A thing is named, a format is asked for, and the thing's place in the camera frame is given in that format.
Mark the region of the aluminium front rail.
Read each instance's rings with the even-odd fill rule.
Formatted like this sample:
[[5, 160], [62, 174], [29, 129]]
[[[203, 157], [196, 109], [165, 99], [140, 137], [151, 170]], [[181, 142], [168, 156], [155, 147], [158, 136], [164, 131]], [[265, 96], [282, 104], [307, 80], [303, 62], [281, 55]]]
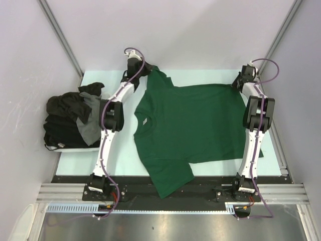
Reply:
[[[37, 202], [45, 203], [83, 203], [84, 184], [41, 185]], [[302, 184], [259, 184], [259, 191], [268, 204], [309, 204]]]

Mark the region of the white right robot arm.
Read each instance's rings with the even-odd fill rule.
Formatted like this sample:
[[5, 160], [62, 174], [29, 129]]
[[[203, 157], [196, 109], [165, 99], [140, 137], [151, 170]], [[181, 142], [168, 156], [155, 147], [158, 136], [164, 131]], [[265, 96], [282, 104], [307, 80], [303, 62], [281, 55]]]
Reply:
[[245, 148], [242, 163], [234, 178], [231, 195], [236, 201], [244, 201], [258, 194], [257, 163], [263, 138], [273, 120], [275, 99], [267, 97], [259, 86], [259, 70], [251, 61], [242, 66], [231, 84], [247, 98], [243, 115]]

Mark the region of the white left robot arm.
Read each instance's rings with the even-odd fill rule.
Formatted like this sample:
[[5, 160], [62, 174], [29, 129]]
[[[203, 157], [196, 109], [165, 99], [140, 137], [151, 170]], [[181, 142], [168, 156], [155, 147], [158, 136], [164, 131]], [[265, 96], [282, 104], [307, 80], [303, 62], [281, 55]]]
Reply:
[[101, 104], [99, 114], [101, 139], [98, 158], [85, 184], [83, 199], [94, 194], [99, 200], [104, 201], [110, 197], [112, 186], [116, 188], [116, 192], [119, 192], [117, 184], [107, 172], [112, 146], [117, 134], [124, 127], [125, 102], [138, 89], [140, 78], [147, 76], [152, 69], [143, 53], [137, 48], [127, 47], [124, 49], [124, 54], [127, 56], [127, 69], [123, 73], [120, 86], [108, 100], [103, 100]]

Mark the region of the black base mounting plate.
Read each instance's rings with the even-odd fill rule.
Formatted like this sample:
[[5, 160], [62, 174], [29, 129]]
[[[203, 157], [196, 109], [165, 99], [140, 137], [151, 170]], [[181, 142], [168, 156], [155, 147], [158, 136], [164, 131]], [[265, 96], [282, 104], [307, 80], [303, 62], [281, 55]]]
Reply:
[[[89, 176], [54, 176], [56, 184], [86, 184]], [[218, 203], [245, 202], [256, 203], [261, 199], [258, 192], [255, 196], [236, 198], [232, 196], [232, 185], [235, 177], [204, 176], [188, 180], [171, 181], [168, 178], [161, 183], [152, 181], [150, 177], [114, 176], [119, 188], [112, 186], [110, 194], [90, 194], [83, 201], [101, 201], [109, 206], [114, 204], [125, 207], [182, 208], [182, 207], [213, 207]], [[259, 184], [289, 184], [289, 177], [259, 177]]]

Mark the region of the grey t shirt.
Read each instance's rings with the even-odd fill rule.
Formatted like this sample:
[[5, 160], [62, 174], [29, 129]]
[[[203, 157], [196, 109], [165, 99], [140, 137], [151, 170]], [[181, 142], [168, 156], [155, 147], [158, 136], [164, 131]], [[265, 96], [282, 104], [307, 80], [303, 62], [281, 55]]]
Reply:
[[91, 113], [87, 123], [84, 124], [80, 118], [77, 118], [76, 124], [86, 145], [91, 146], [101, 137], [101, 128], [99, 126], [101, 96], [90, 95], [86, 92], [80, 93], [80, 96], [84, 98], [84, 103], [91, 108]]

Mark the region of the left aluminium frame post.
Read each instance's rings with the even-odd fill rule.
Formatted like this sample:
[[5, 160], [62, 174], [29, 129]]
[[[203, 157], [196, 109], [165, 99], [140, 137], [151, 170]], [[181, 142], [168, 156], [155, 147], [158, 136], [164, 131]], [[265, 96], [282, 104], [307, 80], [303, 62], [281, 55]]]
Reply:
[[48, 1], [46, 0], [37, 0], [41, 10], [43, 11], [44, 15], [46, 16], [54, 34], [56, 35], [59, 43], [62, 46], [62, 49], [64, 50], [66, 56], [68, 57], [69, 61], [71, 62], [72, 67], [76, 71], [77, 75], [80, 77], [80, 79], [83, 78], [84, 72], [80, 67], [80, 64], [70, 46], [68, 43], [68, 40], [66, 39], [60, 24], [58, 23], [50, 5], [48, 4]]

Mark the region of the green t shirt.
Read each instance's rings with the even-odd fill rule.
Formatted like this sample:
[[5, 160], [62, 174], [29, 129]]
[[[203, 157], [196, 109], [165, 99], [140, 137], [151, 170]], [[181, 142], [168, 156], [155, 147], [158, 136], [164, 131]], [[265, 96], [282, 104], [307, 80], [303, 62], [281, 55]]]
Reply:
[[152, 181], [194, 177], [191, 165], [241, 159], [245, 148], [241, 94], [228, 84], [175, 86], [154, 67], [134, 114], [134, 141]]

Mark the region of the right aluminium frame post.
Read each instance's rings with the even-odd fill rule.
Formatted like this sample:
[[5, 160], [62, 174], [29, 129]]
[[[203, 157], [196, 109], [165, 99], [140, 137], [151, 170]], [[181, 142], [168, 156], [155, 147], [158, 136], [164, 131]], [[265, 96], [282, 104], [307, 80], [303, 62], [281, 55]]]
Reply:
[[301, 7], [304, 0], [295, 0], [293, 4], [291, 5], [288, 13], [285, 16], [285, 19], [283, 20], [279, 30], [277, 31], [276, 36], [274, 37], [266, 55], [266, 59], [272, 59], [272, 56], [276, 49], [278, 48], [278, 45], [280, 44], [281, 40], [283, 39], [286, 31], [288, 30], [289, 26], [291, 25], [291, 22], [293, 21], [295, 15], [297, 14], [299, 8]]

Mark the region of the aluminium frame post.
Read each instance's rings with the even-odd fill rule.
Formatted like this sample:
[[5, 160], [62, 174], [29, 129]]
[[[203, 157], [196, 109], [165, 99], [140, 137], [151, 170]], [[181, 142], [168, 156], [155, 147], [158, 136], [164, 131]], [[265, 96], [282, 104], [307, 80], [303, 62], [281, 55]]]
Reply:
[[58, 23], [50, 5], [48, 4], [48, 1], [46, 0], [37, 0], [41, 10], [43, 11], [44, 15], [46, 16], [54, 34], [56, 35], [59, 43], [62, 46], [62, 49], [64, 50], [66, 56], [68, 57], [69, 61], [71, 62], [72, 67], [76, 71], [77, 75], [80, 77], [80, 79], [83, 78], [84, 72], [80, 67], [80, 64], [70, 46], [68, 43], [68, 40], [66, 39], [60, 24]]
[[272, 59], [272, 56], [276, 49], [278, 48], [278, 45], [280, 44], [281, 40], [283, 39], [286, 31], [288, 30], [289, 26], [291, 25], [291, 22], [293, 21], [295, 15], [297, 14], [299, 8], [301, 7], [304, 0], [295, 0], [293, 4], [291, 5], [288, 13], [285, 16], [285, 19], [283, 20], [279, 30], [277, 31], [276, 36], [274, 37], [266, 55], [266, 59]]

